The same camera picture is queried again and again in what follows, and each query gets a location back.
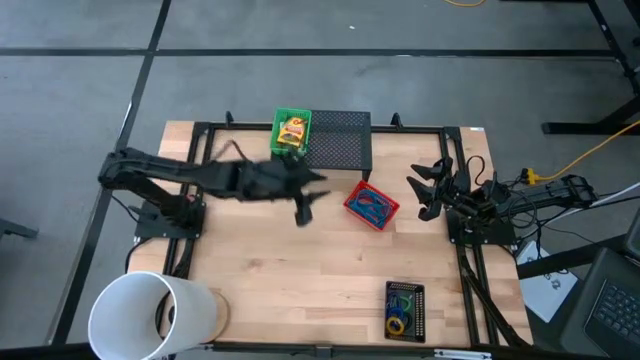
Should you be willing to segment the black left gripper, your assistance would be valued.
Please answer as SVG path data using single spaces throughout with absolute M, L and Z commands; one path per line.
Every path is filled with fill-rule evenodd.
M 301 160 L 247 161 L 238 168 L 233 194 L 240 201 L 292 200 L 296 206 L 296 225 L 303 227 L 313 219 L 311 203 L 331 193 L 323 190 L 304 194 L 303 188 L 310 182 L 326 179 Z

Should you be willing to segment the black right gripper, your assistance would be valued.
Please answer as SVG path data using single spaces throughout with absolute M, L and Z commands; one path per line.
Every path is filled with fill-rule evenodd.
M 430 221 L 439 217 L 442 208 L 453 210 L 467 219 L 479 217 L 479 204 L 471 197 L 469 176 L 464 171 L 452 174 L 452 166 L 451 157 L 443 157 L 431 167 L 410 165 L 424 180 L 433 181 L 432 185 L 426 185 L 414 177 L 406 177 L 418 202 L 423 205 L 418 213 L 420 220 Z

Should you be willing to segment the red plastic basket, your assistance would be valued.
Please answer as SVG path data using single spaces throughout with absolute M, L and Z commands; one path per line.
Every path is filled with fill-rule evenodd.
M 343 206 L 350 214 L 377 231 L 383 231 L 400 208 L 395 200 L 364 180 L 351 191 Z

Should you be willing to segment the yellow snack packets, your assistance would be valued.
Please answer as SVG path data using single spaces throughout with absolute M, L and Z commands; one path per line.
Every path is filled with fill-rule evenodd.
M 300 148 L 306 134 L 307 121 L 300 117 L 290 117 L 282 125 L 277 142 L 282 145 Z

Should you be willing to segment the green plastic basket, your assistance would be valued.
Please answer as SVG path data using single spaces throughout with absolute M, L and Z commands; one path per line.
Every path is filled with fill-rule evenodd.
M 283 125 L 283 123 L 290 117 L 300 117 L 307 121 L 306 125 L 306 134 L 304 137 L 303 144 L 300 148 L 294 148 L 289 145 L 282 145 L 277 142 L 277 137 L 279 131 Z M 277 108 L 275 111 L 272 130 L 271 130 L 271 139 L 270 139 L 270 149 L 274 155 L 284 155 L 289 151 L 292 151 L 294 154 L 299 156 L 304 156 L 309 147 L 309 138 L 311 132 L 311 123 L 312 123 L 312 112 L 307 109 L 296 109 L 296 108 Z

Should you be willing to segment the blue coil wristband keyring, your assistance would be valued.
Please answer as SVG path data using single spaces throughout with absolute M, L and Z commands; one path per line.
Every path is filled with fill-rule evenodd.
M 402 308 L 400 297 L 397 293 L 392 292 L 388 294 L 386 303 L 386 317 L 396 317 L 402 319 L 404 316 L 404 310 Z

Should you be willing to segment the black desk legs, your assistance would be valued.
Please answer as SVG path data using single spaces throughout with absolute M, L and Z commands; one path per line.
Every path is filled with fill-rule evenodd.
M 624 77 L 629 81 L 634 97 L 621 105 L 618 109 L 593 123 L 584 122 L 545 122 L 541 125 L 542 132 L 548 135 L 626 135 L 640 136 L 640 124 L 627 124 L 634 115 L 640 114 L 640 82 L 637 73 L 631 68 L 627 57 L 620 47 L 604 14 L 596 0 L 586 0 L 614 59 L 621 66 Z

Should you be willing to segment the black mesh shelf riser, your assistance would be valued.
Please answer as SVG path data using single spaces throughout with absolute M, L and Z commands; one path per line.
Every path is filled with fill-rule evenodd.
M 369 112 L 310 110 L 309 147 L 302 158 L 310 168 L 359 170 L 368 181 L 373 170 L 371 116 Z

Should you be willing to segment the black plastic basket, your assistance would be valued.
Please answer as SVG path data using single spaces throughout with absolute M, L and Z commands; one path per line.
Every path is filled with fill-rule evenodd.
M 404 312 L 402 320 L 406 325 L 403 335 L 391 336 L 385 328 L 386 303 L 389 293 L 395 292 L 401 296 L 412 296 L 414 307 L 411 312 Z M 426 341 L 426 317 L 425 317 L 425 288 L 423 285 L 387 281 L 385 284 L 385 305 L 384 305 L 384 337 L 389 340 L 424 343 Z

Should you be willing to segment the white box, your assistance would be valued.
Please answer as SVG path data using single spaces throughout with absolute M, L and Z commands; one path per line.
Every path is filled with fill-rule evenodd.
M 568 270 L 519 280 L 525 306 L 543 322 L 550 323 L 578 277 Z

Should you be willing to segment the silver label plate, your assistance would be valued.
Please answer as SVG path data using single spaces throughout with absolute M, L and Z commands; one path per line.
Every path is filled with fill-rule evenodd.
M 448 360 L 493 360 L 492 354 L 488 352 L 455 349 L 435 349 L 434 357 Z

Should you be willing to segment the white cylinder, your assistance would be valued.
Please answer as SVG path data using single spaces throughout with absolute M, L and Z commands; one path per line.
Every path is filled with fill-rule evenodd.
M 163 297 L 174 305 L 173 322 L 164 336 L 156 326 Z M 98 296 L 88 321 L 88 339 L 101 360 L 159 360 L 213 340 L 227 319 L 226 302 L 205 285 L 154 272 L 131 272 Z

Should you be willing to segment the dark grey laptop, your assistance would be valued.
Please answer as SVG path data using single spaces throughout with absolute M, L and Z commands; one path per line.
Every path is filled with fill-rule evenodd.
M 599 251 L 560 343 L 571 353 L 640 360 L 640 267 Z

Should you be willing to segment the black chair base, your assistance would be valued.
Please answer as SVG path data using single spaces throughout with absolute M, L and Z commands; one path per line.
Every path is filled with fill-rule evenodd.
M 24 206 L 0 199 L 0 240 L 9 235 L 35 239 L 39 228 Z

